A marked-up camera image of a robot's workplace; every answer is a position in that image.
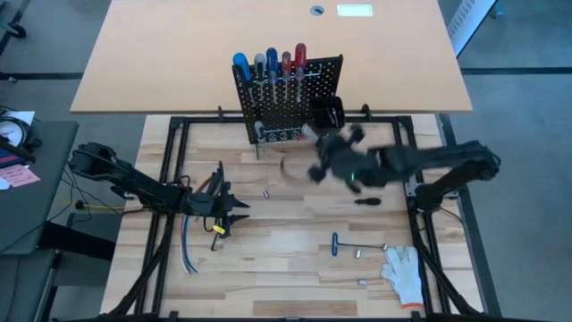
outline floor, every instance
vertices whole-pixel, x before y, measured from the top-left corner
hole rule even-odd
[[[484,22],[459,58],[461,67],[572,65],[572,2],[501,1],[506,14]],[[27,5],[21,24],[29,36],[10,40],[0,55],[0,71],[83,72],[109,2],[11,0],[0,17],[10,20],[21,5]],[[445,21],[458,3],[440,0]],[[144,116],[71,115],[79,82],[0,81],[0,104],[36,110],[42,120],[77,121],[76,143],[107,144],[121,158],[134,161]],[[567,144],[572,134],[568,95],[572,76],[466,76],[465,82],[475,111],[451,117],[457,140],[479,139],[503,159],[493,182],[470,187],[502,313],[569,320],[572,216],[565,193],[572,188],[567,180],[572,177],[567,162],[572,157]],[[104,183],[80,180],[80,186],[109,205],[121,205]],[[60,190],[54,211],[69,202],[67,188]],[[82,228],[94,232],[117,228],[116,221],[109,224],[102,218]],[[56,298],[54,318],[90,318],[98,313],[106,263],[88,265],[86,273],[80,262],[77,258],[66,262],[71,271],[76,270],[69,279],[77,279],[80,271],[86,286],[63,288]]]

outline t-handle hex key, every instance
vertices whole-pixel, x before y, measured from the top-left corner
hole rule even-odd
[[[338,256],[338,246],[351,246],[351,247],[365,247],[365,248],[377,248],[380,250],[387,250],[387,244],[383,244],[381,246],[373,246],[373,245],[356,245],[356,244],[347,244],[338,241],[338,233],[332,234],[332,256]]]

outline black pegboard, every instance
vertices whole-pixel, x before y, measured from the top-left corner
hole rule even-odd
[[[284,96],[286,89],[282,80],[282,71],[278,73],[278,81],[275,88],[276,103],[273,101],[273,88],[266,74],[262,90],[263,97],[260,95],[260,85],[256,81],[253,81],[250,86],[256,102],[255,106],[252,104],[246,82],[239,76],[237,67],[232,66],[232,73],[234,74],[250,144],[259,143],[254,129],[256,121],[261,121],[265,126],[263,141],[265,143],[297,139],[299,128],[304,123],[312,120],[310,98],[335,96],[342,63],[342,55],[330,58],[308,59],[305,70],[306,77],[302,81],[300,88],[300,103],[297,101],[298,82],[294,79],[295,69],[293,64],[290,81],[288,82],[288,99],[285,99]],[[249,67],[250,73],[255,76],[255,66],[250,65]]]

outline wooden workbench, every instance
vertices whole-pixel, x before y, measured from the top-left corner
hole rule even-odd
[[[313,5],[324,14],[310,13]],[[343,55],[346,110],[472,109],[436,0],[376,0],[371,17],[340,17],[362,0],[115,0],[73,113],[239,111],[231,59],[303,42],[308,58]]]
[[[160,172],[169,119],[168,115],[148,116],[143,132],[136,167],[154,178]],[[433,115],[414,115],[413,120],[420,148],[441,145]],[[364,128],[366,139],[360,147],[393,143],[390,125],[369,123]],[[337,258],[330,254],[332,232],[340,235],[341,242],[410,245],[401,185],[364,191],[364,198],[382,196],[383,203],[359,207],[344,184],[331,177],[319,186],[286,183],[279,174],[280,150],[300,153],[287,165],[295,174],[302,174],[312,159],[313,153],[296,143],[267,146],[257,160],[244,124],[190,126],[183,174],[196,187],[222,160],[226,179],[232,182],[231,192],[251,206],[235,208],[233,213],[251,218],[235,224],[232,237],[217,252],[209,249],[213,235],[203,231],[200,221],[191,220],[189,254],[199,274],[187,275],[181,268],[181,217],[177,217],[161,315],[178,310],[180,317],[410,317],[387,281],[380,278],[385,261],[380,251],[363,250],[359,259],[354,258],[352,248],[340,248]],[[443,174],[427,172],[425,179],[431,182]],[[270,199],[262,196],[262,190],[269,192]],[[443,206],[458,213],[451,201]],[[130,202],[128,207],[139,205]],[[123,218],[102,312],[112,309],[139,275],[150,217],[139,213]],[[433,219],[445,273],[468,302],[481,309],[462,225],[442,212]],[[358,279],[367,280],[367,286],[358,285]],[[154,281],[147,289],[146,311]],[[432,287],[433,303],[439,310],[433,283]]]

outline white glove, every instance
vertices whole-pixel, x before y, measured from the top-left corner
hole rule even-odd
[[[415,247],[387,249],[385,257],[388,264],[383,264],[382,277],[390,281],[393,291],[400,296],[401,307],[422,306],[419,260]]]

